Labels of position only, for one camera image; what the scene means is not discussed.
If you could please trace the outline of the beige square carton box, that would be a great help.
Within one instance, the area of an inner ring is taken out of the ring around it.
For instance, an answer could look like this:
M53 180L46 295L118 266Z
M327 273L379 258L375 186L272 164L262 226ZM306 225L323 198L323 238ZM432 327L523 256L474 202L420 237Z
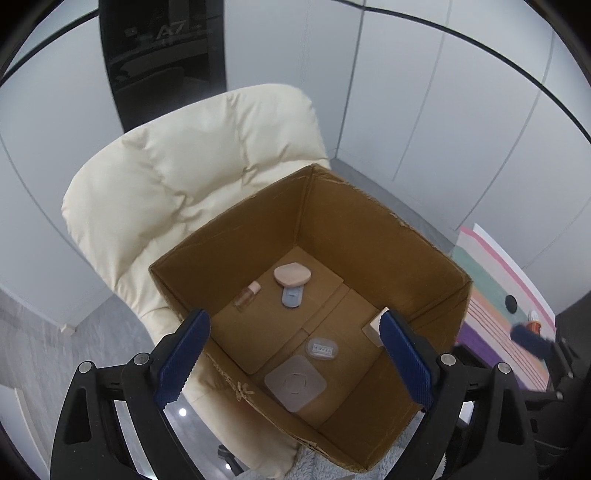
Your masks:
M377 315L370 320L367 325L363 326L363 334L372 342L377 348L383 347L383 341L380 336L380 324L384 314L389 311L388 307L384 307Z

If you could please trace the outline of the red gold can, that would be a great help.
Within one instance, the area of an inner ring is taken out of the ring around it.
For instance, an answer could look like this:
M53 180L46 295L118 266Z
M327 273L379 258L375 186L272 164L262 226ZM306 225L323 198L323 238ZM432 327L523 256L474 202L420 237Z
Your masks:
M529 321L526 327L537 335L541 334L542 324L539 321Z

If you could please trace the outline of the white round jar lid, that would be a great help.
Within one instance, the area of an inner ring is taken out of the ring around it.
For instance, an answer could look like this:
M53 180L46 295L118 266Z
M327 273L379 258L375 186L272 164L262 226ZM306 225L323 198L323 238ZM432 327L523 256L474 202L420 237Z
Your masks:
M528 313L528 321L529 322L538 322L540 320L539 314L536 310L531 310Z

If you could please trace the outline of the black round puff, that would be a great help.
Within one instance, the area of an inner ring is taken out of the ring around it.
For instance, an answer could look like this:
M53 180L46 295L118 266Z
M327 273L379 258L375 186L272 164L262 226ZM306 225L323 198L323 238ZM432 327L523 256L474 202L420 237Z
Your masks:
M513 295L505 297L505 307L510 314L515 314L518 310L517 299Z

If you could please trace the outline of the small clear glass bottle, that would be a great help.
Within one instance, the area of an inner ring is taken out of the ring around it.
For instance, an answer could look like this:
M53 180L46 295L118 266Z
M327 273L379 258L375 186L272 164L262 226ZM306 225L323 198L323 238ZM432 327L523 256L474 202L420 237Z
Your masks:
M260 286L259 282L252 281L235 298L235 303L233 304L235 305L235 308L238 311L245 310L245 308L249 306L250 303L252 303L252 300L256 298L256 295L259 294L260 289L262 289L262 287Z

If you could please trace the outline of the grey blue oval case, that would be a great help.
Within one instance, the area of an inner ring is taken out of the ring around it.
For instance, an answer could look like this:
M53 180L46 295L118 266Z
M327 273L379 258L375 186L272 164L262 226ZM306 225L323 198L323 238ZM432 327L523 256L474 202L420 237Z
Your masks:
M281 294L281 303L288 309L294 309L301 306L304 298L304 285L296 287L284 287Z

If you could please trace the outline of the translucent square plastic case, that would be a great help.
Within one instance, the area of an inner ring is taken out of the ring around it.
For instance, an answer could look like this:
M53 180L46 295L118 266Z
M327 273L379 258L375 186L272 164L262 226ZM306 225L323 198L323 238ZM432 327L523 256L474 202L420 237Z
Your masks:
M327 381L301 355L294 355L264 377L266 389L287 409L296 413L327 389Z

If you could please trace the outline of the peach powder compact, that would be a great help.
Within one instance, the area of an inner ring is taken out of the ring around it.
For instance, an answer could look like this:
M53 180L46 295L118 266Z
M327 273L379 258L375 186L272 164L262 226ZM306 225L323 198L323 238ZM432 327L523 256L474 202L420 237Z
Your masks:
M284 288L297 288L311 280L311 270L300 263L291 262L276 267L273 278Z

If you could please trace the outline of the striped colourful cloth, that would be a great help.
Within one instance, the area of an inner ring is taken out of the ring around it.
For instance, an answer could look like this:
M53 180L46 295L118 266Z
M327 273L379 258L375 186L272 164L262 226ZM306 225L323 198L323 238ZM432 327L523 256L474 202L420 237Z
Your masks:
M513 369L521 387L544 391L549 385L546 364L531 355L511 339L514 325L527 325L528 313L536 310L542 324L540 336L553 340L556 325L550 324L513 272L476 238L472 228L463 227L452 250L452 259L469 274L473 281L467 314L457 342L494 366L505 362ZM513 295L518 310L510 314L505 297Z

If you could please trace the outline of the small clear labelled case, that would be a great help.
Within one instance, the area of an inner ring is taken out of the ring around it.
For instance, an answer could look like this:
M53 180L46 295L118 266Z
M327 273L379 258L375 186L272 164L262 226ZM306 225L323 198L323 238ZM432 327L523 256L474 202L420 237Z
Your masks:
M308 340L305 346L308 357L320 361L331 361L339 355L339 346L331 339L315 337Z

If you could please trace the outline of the brown cardboard box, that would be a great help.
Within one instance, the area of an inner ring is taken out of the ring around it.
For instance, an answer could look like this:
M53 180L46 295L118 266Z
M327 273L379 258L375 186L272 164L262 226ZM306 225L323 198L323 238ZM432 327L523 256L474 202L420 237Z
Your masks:
M281 303L276 267L311 270L301 306ZM308 166L200 227L150 274L171 309L211 315L205 352L238 398L335 464L373 469L417 413L394 363L363 334L384 307L438 352L451 349L469 304L470 276L386 206L331 171ZM262 289L243 311L235 298ZM315 362L327 389L296 413L264 377L308 340L339 346Z

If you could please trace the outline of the cream padded chair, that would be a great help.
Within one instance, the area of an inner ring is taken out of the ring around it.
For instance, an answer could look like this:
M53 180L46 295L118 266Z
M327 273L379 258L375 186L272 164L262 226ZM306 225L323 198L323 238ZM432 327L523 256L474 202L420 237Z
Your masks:
M114 140L74 176L62 215L95 272L158 341L179 318L149 266L236 203L328 163L314 105L301 89L250 86Z

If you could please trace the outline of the black display cabinet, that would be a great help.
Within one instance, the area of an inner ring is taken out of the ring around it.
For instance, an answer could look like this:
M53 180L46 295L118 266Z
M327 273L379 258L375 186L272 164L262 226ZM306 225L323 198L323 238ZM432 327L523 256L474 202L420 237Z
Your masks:
M228 89L221 1L100 1L98 17L124 131Z

